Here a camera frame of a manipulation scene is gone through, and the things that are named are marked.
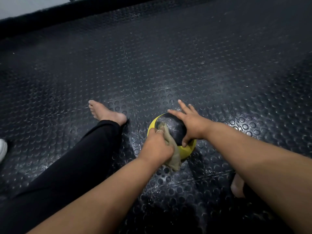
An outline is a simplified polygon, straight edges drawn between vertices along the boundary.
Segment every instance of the sneaker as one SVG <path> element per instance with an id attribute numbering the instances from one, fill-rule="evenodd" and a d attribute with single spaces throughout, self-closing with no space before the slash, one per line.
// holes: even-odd
<path id="1" fill-rule="evenodd" d="M 7 152 L 7 143 L 4 139 L 0 139 L 0 162 L 4 159 Z"/>

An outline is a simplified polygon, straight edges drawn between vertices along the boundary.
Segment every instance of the white wall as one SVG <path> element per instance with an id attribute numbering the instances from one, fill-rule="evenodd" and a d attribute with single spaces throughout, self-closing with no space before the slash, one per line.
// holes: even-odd
<path id="1" fill-rule="evenodd" d="M 32 13 L 67 2 L 69 0 L 0 0 L 0 19 Z"/>

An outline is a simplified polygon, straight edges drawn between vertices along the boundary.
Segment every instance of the gold ring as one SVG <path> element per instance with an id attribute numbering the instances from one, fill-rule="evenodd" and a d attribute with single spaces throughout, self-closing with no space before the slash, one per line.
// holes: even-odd
<path id="1" fill-rule="evenodd" d="M 163 130 L 157 130 L 156 133 L 157 132 L 161 132 L 161 133 L 165 134 Z"/>

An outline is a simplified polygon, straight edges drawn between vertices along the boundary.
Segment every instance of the black baseboard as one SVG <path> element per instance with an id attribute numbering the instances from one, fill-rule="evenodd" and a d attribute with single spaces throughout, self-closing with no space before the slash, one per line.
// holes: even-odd
<path id="1" fill-rule="evenodd" d="M 70 0 L 70 2 L 0 20 L 0 39 L 151 0 Z"/>

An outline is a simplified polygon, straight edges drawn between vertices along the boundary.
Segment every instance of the black pants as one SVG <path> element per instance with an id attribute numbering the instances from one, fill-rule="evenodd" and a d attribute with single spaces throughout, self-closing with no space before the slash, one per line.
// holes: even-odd
<path id="1" fill-rule="evenodd" d="M 24 234 L 101 183 L 120 142 L 120 126 L 113 121 L 100 121 L 0 209 L 0 232 Z"/>

